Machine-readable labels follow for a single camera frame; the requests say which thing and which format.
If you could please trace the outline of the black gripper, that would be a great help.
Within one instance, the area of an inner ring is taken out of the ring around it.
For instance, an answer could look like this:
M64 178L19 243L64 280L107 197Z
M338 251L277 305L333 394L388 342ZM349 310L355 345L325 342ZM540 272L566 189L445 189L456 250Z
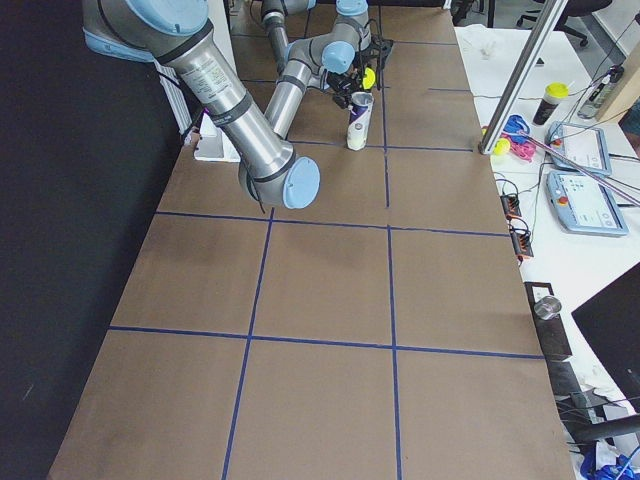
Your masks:
M358 59L357 79L355 77L329 73L327 75L327 84L333 91L332 100L340 108L348 108L352 103L352 95L359 91L365 91L364 79L366 77L366 68L362 59Z
M388 57L391 55L394 41L384 37L372 37L366 48L357 53L357 66L364 68L375 64L376 88L381 90L383 86L382 68L386 66Z

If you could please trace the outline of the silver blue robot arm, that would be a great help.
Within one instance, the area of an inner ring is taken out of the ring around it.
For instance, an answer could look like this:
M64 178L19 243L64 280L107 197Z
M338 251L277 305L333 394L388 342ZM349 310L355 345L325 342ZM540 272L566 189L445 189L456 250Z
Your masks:
M366 36L368 19L365 1L338 1L332 30L323 35L291 42L285 20L288 16L311 10L313 1L264 1L261 23L278 67L278 83L265 114L276 117L297 111L308 85L318 79L320 89L332 88L329 76L343 76L352 66L356 52Z
M365 1L339 1L332 30L298 41L287 37L288 16L311 10L312 1L264 1L261 24L279 78L266 110L214 41L204 1L85 1L83 32L90 50L175 70L239 153L239 181L259 203L302 209L319 191L320 170L286 139L309 88L330 90L341 108L357 109L379 86L393 42L371 31Z

